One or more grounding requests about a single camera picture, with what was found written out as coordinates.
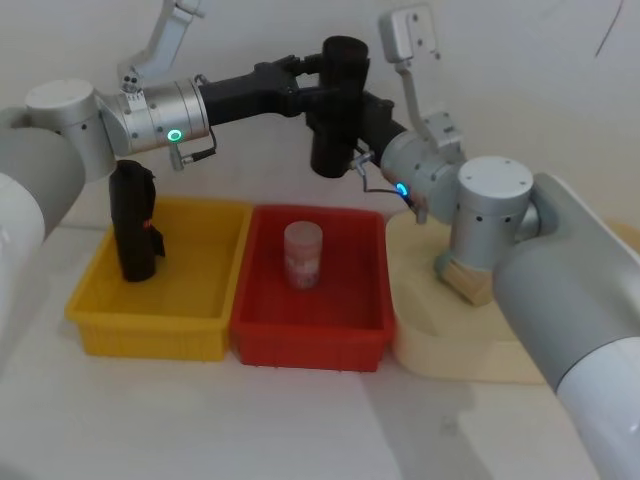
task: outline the yellow plastic bin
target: yellow plastic bin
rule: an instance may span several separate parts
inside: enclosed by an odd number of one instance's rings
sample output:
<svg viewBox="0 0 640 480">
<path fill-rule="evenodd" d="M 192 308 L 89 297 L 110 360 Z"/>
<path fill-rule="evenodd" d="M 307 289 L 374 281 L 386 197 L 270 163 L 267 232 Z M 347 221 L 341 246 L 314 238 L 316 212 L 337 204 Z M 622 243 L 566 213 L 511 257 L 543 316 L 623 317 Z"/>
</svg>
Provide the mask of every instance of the yellow plastic bin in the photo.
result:
<svg viewBox="0 0 640 480">
<path fill-rule="evenodd" d="M 140 283 L 122 278 L 113 231 L 105 235 L 66 308 L 89 355 L 222 360 L 253 207 L 158 198 L 154 226 L 166 258 Z"/>
</svg>

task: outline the black cylindrical object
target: black cylindrical object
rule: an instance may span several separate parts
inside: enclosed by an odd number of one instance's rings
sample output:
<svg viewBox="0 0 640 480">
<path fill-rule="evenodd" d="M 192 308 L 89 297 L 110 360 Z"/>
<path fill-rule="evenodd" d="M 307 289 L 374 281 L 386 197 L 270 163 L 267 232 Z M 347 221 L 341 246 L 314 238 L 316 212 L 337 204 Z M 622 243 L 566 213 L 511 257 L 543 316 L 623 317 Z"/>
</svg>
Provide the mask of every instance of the black cylindrical object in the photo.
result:
<svg viewBox="0 0 640 480">
<path fill-rule="evenodd" d="M 162 234 L 151 224 L 153 173 L 133 160 L 120 160 L 109 177 L 109 195 L 122 275 L 128 282 L 147 280 L 156 273 L 156 255 L 165 255 Z"/>
<path fill-rule="evenodd" d="M 314 131 L 311 168 L 323 177 L 341 177 L 353 160 L 368 55 L 367 45 L 351 37 L 330 37 L 323 44 L 320 87 L 337 93 L 319 109 L 307 113 L 307 125 Z"/>
</svg>

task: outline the red plastic bin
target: red plastic bin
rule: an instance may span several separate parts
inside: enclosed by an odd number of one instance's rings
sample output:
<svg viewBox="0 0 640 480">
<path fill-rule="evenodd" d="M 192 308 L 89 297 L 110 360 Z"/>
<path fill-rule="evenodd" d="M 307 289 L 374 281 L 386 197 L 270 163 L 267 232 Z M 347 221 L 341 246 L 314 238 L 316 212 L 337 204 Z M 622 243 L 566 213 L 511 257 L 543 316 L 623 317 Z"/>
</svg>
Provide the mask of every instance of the red plastic bin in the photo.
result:
<svg viewBox="0 0 640 480">
<path fill-rule="evenodd" d="M 318 285 L 289 286 L 284 229 L 299 220 L 323 232 Z M 391 341 L 384 221 L 360 210 L 254 209 L 238 280 L 231 335 L 242 363 L 372 372 Z"/>
</svg>

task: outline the metal bracket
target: metal bracket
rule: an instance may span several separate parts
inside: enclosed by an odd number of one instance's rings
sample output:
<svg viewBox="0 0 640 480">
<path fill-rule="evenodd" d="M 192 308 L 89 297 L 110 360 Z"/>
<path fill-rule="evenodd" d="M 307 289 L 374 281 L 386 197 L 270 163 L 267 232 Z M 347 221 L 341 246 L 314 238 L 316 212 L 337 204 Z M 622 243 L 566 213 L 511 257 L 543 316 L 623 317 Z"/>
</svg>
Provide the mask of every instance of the metal bracket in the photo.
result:
<svg viewBox="0 0 640 480">
<path fill-rule="evenodd" d="M 373 152 L 362 153 L 351 161 L 349 168 L 358 172 L 358 175 L 360 175 L 361 177 L 364 177 L 367 174 L 364 171 L 364 164 L 372 162 L 374 158 L 375 154 Z"/>
<path fill-rule="evenodd" d="M 437 112 L 424 119 L 427 141 L 432 142 L 436 152 L 442 155 L 447 163 L 464 162 L 462 151 L 462 133 L 456 128 L 446 112 Z"/>
<path fill-rule="evenodd" d="M 171 166 L 173 170 L 176 172 L 184 170 L 184 166 L 190 163 L 199 162 L 200 160 L 210 157 L 211 155 L 216 154 L 216 149 L 218 148 L 218 142 L 215 138 L 213 130 L 210 130 L 211 137 L 213 140 L 213 146 L 206 150 L 202 150 L 200 152 L 193 152 L 187 155 L 182 155 L 180 153 L 180 148 L 178 147 L 178 143 L 170 143 L 169 144 L 169 159 L 171 160 Z"/>
<path fill-rule="evenodd" d="M 164 0 L 147 47 L 121 62 L 118 75 L 124 93 L 137 93 L 142 79 L 169 70 L 194 17 L 203 18 L 208 0 Z"/>
<path fill-rule="evenodd" d="M 143 90 L 125 93 L 125 96 L 127 98 L 129 110 L 132 112 L 135 112 L 136 110 L 147 110 L 147 99 L 144 96 Z"/>
<path fill-rule="evenodd" d="M 402 77 L 413 128 L 429 140 L 431 135 L 425 119 L 430 113 L 442 110 L 435 92 L 438 72 L 434 67 L 440 53 L 431 9 L 423 3 L 391 10 L 380 17 L 378 27 L 385 58 Z"/>
</svg>

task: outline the clear plastic cup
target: clear plastic cup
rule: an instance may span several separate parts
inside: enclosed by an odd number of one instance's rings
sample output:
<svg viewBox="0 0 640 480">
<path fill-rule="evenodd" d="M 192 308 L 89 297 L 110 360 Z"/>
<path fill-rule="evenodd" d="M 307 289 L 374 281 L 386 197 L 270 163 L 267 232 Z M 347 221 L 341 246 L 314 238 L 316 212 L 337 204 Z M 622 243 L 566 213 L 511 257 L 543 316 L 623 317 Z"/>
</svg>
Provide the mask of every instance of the clear plastic cup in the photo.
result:
<svg viewBox="0 0 640 480">
<path fill-rule="evenodd" d="M 312 222 L 294 222 L 284 229 L 285 270 L 293 288 L 315 286 L 320 277 L 322 229 Z"/>
</svg>

